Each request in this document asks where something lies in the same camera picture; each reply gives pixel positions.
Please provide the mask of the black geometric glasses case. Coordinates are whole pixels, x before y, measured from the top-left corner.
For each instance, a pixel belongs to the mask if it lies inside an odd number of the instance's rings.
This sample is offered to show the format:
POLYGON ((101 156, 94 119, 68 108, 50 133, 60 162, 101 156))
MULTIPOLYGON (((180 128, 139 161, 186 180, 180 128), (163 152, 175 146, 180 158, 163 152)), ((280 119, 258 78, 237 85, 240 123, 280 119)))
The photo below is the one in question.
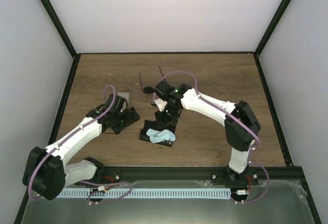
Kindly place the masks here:
POLYGON ((173 142, 176 140, 175 131, 175 125, 160 125, 156 121, 145 120, 139 134, 139 140, 172 147, 173 142))

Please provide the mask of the grey glasses case green lining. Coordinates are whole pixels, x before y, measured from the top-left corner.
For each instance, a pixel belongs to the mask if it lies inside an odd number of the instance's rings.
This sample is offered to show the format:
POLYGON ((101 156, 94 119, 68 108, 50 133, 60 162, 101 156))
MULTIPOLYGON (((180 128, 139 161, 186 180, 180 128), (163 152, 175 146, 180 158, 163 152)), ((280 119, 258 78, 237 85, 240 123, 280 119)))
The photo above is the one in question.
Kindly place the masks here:
POLYGON ((124 99, 124 104, 121 108, 121 112, 124 111, 129 107, 129 99, 130 99, 130 93, 128 92, 118 92, 118 96, 122 97, 124 99))

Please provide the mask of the light blue cloth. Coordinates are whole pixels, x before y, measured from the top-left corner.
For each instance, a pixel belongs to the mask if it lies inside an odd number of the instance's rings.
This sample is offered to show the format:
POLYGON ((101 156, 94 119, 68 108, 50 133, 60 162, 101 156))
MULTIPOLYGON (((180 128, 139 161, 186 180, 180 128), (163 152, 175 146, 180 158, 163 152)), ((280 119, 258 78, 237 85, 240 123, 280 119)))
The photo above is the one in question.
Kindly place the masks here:
POLYGON ((167 129, 162 131, 148 129, 146 135, 149 137, 150 142, 153 144, 157 144, 163 141, 174 142, 176 140, 175 134, 167 129))

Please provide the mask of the round black sunglasses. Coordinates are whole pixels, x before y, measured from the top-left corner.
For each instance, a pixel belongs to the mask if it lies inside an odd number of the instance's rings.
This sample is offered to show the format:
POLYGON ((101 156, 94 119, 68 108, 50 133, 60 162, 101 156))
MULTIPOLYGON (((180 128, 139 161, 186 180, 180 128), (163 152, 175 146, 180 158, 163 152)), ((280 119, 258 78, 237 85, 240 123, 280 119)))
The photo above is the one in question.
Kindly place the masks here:
POLYGON ((142 94, 150 95, 155 92, 155 86, 164 76, 160 65, 157 67, 139 67, 139 86, 142 94))

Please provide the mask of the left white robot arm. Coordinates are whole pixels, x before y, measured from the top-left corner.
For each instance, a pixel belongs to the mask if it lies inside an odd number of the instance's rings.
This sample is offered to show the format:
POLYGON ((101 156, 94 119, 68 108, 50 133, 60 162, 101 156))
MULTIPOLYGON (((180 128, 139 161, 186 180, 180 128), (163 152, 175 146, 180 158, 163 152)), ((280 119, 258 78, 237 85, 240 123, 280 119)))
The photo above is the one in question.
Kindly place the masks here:
POLYGON ((71 158, 88 142, 110 130, 119 134, 139 121, 135 108, 129 107, 130 94, 110 94, 107 101, 89 111, 72 131, 45 148, 35 147, 28 156, 23 174, 23 185, 30 193, 36 192, 53 200, 67 186, 84 181, 99 185, 105 178, 105 166, 92 157, 69 164, 71 158))

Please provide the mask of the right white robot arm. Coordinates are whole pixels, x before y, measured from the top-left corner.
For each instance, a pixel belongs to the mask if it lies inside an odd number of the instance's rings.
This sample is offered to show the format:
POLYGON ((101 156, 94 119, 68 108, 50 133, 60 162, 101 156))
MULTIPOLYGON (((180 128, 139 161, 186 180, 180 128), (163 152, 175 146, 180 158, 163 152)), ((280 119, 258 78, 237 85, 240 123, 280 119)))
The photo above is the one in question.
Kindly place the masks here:
POLYGON ((160 81, 155 87, 157 99, 153 105, 156 121, 160 125, 172 125, 178 121, 183 109, 209 117, 225 129, 226 140, 231 146, 231 157, 227 166, 228 180, 238 185, 246 178, 251 146, 258 139, 261 125, 248 103, 231 103, 204 95, 189 85, 178 88, 160 81))

